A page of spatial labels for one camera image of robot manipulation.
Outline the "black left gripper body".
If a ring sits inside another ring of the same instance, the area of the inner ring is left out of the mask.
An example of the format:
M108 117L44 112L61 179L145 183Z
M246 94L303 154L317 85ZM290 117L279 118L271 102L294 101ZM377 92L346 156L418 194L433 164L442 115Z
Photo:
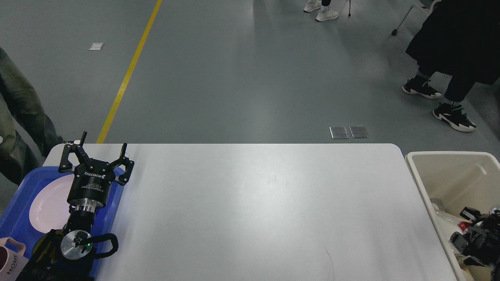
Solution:
M115 180L115 173L103 170L86 171L76 169L74 179L67 197L71 206L81 206L83 203L93 203L96 209L107 206L111 184Z

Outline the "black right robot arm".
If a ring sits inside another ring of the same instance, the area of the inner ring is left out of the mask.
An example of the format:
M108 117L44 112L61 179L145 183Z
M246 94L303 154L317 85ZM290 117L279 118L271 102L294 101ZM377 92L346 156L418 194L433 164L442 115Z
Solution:
M476 263L496 267L500 254L500 210L493 206L488 214L471 207L464 207L460 216L470 220L464 233L454 232L450 242L464 256L470 256Z

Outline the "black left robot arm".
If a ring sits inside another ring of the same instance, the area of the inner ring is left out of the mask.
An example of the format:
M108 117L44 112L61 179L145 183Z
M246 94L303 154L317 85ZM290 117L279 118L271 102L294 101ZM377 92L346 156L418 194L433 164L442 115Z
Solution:
M35 244L32 256L18 281L93 281L93 262L117 252L118 238L113 233L91 233L98 211L105 208L111 185L124 186L134 168L126 154L127 143L113 162L90 158L84 150L87 132L79 143L65 144L59 173L72 173L68 192L68 220L61 229L52 229Z

